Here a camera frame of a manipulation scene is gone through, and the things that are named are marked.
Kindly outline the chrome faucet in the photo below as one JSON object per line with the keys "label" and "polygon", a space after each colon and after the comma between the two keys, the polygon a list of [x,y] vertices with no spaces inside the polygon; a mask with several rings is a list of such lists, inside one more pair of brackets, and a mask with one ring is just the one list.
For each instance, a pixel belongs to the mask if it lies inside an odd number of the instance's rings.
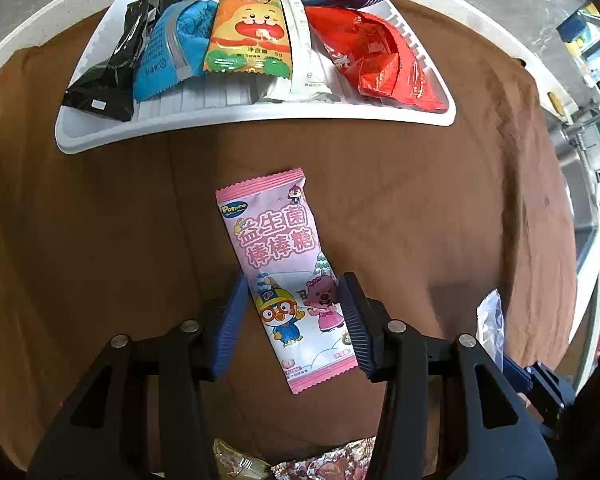
{"label": "chrome faucet", "polygon": [[572,138],[578,133],[597,124],[600,124],[600,112],[597,115],[592,116],[591,118],[583,119],[580,122],[577,122],[576,124],[565,128],[564,133],[567,138]]}

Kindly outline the red snack bag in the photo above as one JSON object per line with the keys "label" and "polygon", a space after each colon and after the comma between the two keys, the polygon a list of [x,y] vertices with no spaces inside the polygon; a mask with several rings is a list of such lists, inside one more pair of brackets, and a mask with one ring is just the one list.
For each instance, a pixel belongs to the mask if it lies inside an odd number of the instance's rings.
{"label": "red snack bag", "polygon": [[327,6],[308,6],[306,17],[339,73],[362,96],[425,112],[446,109],[393,25],[373,14]]}

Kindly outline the clear white pastry packet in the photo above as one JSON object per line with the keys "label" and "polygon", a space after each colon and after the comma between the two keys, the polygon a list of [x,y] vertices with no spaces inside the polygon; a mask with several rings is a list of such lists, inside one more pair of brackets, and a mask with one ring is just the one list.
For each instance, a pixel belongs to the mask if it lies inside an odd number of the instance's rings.
{"label": "clear white pastry packet", "polygon": [[501,295],[493,289],[477,308],[476,338],[499,370],[504,365],[505,323]]}

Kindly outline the pink lollipop packet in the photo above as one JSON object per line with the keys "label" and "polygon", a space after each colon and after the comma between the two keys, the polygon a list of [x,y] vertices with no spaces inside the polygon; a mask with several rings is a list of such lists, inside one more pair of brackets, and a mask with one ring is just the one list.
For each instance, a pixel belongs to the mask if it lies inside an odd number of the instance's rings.
{"label": "pink lollipop packet", "polygon": [[300,168],[215,192],[254,306],[292,393],[358,365]]}

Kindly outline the black snack packet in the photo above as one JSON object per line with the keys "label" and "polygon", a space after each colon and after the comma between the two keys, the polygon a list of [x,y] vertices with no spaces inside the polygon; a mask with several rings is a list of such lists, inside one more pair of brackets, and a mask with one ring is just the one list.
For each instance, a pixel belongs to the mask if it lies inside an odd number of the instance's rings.
{"label": "black snack packet", "polygon": [[126,6],[124,29],[109,58],[92,67],[65,91],[61,104],[102,117],[129,122],[132,88],[146,40],[164,11],[180,0],[136,0]]}

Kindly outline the yellow sponge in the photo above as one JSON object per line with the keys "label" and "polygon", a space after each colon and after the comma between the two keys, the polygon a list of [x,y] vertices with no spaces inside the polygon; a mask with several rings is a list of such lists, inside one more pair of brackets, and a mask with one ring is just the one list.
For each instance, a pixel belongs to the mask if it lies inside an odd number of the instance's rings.
{"label": "yellow sponge", "polygon": [[550,102],[552,103],[555,112],[562,117],[566,117],[567,114],[564,109],[564,104],[562,104],[562,100],[560,99],[560,97],[556,96],[556,94],[551,91],[547,93],[547,96],[550,99]]}

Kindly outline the white plastic tray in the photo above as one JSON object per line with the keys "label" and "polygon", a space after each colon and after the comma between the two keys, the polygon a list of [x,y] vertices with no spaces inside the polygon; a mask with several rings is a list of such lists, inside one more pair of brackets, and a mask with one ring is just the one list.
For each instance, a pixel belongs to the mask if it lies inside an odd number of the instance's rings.
{"label": "white plastic tray", "polygon": [[62,97],[66,154],[230,122],[447,127],[456,105],[392,0],[114,0]]}

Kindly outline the steel sink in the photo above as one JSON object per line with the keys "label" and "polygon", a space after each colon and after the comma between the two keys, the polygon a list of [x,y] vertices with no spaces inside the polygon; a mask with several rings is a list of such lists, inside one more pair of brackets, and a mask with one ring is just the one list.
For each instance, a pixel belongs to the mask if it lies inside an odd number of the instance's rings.
{"label": "steel sink", "polygon": [[565,136],[567,127],[550,128],[550,140],[566,182],[580,273],[600,247],[600,124],[572,138]]}

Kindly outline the long white snack packet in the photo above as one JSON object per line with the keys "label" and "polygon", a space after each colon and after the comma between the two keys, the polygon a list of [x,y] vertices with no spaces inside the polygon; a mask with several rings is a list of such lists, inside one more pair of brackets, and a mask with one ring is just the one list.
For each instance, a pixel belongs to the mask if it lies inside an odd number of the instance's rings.
{"label": "long white snack packet", "polygon": [[264,77],[258,81],[260,102],[337,102],[327,85],[320,56],[301,0],[282,0],[290,40],[292,70],[289,78]]}

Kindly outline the orange lollipop packet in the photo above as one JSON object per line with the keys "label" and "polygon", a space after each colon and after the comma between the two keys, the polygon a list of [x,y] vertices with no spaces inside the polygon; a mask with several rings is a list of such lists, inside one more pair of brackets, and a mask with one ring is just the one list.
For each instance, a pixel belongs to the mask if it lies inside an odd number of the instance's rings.
{"label": "orange lollipop packet", "polygon": [[282,0],[219,0],[204,70],[291,76],[291,48]]}

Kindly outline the brown cloth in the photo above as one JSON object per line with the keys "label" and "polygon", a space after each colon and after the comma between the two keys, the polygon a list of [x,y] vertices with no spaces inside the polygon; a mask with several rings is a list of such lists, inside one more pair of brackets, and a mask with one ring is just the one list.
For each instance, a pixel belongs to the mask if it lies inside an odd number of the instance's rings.
{"label": "brown cloth", "polygon": [[398,9],[451,90],[446,128],[243,122],[143,136],[79,155],[54,139],[98,17],[0,70],[0,450],[25,467],[114,335],[165,333],[227,295],[238,261],[218,188],[289,168],[324,253],[421,333],[476,328],[497,290],[506,346],[556,366],[576,296],[564,179],[533,78],[489,41],[405,0]]}

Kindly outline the brown patterned candy packet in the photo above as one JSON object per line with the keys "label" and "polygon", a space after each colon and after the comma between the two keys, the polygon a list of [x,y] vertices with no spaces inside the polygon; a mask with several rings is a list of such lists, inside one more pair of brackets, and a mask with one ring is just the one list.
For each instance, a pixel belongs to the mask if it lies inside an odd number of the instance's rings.
{"label": "brown patterned candy packet", "polygon": [[290,460],[271,467],[274,479],[364,480],[373,455],[375,437],[355,440],[306,460]]}

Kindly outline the gold wafer packet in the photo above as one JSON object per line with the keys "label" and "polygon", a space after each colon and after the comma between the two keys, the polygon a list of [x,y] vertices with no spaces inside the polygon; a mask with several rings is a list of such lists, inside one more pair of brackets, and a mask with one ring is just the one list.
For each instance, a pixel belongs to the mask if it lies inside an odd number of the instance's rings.
{"label": "gold wafer packet", "polygon": [[271,466],[260,458],[252,457],[216,438],[213,454],[223,480],[264,480],[270,478]]}

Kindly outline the blue snack packet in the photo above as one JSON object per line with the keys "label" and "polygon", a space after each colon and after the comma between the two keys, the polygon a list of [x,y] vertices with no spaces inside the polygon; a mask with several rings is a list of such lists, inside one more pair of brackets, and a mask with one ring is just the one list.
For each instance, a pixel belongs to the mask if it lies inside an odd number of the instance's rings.
{"label": "blue snack packet", "polygon": [[218,0],[182,0],[164,10],[134,75],[132,96],[145,102],[204,74]]}

